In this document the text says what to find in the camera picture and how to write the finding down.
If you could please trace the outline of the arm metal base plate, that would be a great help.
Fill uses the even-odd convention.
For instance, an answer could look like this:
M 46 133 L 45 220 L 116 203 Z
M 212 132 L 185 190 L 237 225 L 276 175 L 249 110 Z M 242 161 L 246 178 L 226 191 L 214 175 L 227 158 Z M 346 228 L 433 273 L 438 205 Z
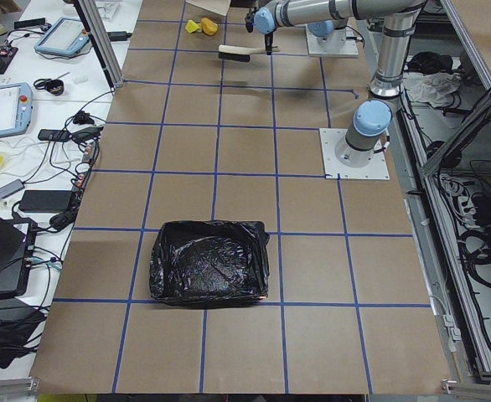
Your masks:
M 346 28 L 346 40 L 340 42 L 324 42 L 314 37 L 307 29 L 308 55 L 313 57 L 331 57 L 339 59 L 357 59 L 359 50 L 357 41 L 352 39 L 354 32 Z
M 378 139 L 372 150 L 357 151 L 346 142 L 346 129 L 320 128 L 323 170 L 326 179 L 375 180 L 390 179 L 383 144 Z

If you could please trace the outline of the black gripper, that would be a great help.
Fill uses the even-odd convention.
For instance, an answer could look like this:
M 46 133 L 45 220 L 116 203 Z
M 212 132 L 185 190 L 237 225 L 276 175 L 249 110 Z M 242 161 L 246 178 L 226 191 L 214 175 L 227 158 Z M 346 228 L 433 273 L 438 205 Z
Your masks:
M 265 54 L 272 55 L 274 52 L 278 52 L 279 48 L 274 44 L 274 33 L 264 35 Z

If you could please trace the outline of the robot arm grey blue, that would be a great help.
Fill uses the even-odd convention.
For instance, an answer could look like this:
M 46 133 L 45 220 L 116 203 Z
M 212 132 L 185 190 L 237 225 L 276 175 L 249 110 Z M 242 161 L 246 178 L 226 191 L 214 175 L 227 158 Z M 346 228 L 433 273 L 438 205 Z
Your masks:
M 307 30 L 318 40 L 340 42 L 346 40 L 348 20 L 324 20 L 307 24 Z
M 347 44 L 348 21 L 384 20 L 380 53 L 368 92 L 369 99 L 354 113 L 344 146 L 362 156 L 372 152 L 375 142 L 390 126 L 401 108 L 402 73 L 416 20 L 424 1 L 259 1 L 245 18 L 248 31 L 265 37 L 268 54 L 278 28 L 303 26 L 308 52 L 338 59 L 356 58 Z

